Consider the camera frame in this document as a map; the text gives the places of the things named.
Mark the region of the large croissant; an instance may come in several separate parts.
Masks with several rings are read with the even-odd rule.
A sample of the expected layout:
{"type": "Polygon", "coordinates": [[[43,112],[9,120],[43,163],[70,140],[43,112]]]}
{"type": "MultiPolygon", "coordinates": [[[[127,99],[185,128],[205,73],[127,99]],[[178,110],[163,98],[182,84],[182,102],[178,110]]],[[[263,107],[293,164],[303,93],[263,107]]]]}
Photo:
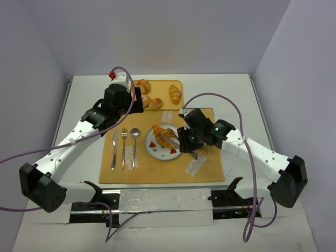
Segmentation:
{"type": "Polygon", "coordinates": [[[167,140],[173,140],[173,137],[171,136],[170,132],[167,129],[164,129],[158,125],[153,125],[152,126],[152,131],[154,133],[156,142],[164,147],[164,148],[168,148],[168,149],[174,149],[174,145],[167,141],[167,140]]]}

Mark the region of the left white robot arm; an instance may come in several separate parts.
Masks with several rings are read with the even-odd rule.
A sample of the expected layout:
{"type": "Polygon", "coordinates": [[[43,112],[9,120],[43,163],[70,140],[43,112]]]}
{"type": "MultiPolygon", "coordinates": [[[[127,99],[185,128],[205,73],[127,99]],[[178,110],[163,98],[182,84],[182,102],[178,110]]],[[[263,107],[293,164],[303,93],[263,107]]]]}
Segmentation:
{"type": "Polygon", "coordinates": [[[66,201],[67,189],[59,182],[73,162],[123,115],[143,111],[139,87],[132,95],[126,85],[111,84],[55,149],[33,165],[25,163],[19,169],[22,194],[46,212],[55,211],[66,201]]]}

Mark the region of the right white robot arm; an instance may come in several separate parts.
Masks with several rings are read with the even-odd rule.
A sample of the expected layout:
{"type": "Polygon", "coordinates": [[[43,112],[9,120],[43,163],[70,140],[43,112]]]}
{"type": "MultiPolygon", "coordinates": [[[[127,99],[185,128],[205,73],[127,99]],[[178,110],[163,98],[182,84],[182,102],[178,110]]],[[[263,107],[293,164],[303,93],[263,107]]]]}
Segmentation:
{"type": "Polygon", "coordinates": [[[155,133],[164,146],[174,146],[181,153],[193,156],[205,146],[228,151],[250,162],[256,171],[266,175],[265,180],[235,178],[220,198],[230,205],[234,200],[270,198],[279,205],[292,208],[308,182],[304,160],[295,155],[290,158],[276,153],[244,136],[232,124],[217,120],[212,122],[200,109],[180,110],[184,126],[173,132],[170,129],[155,133]]]}

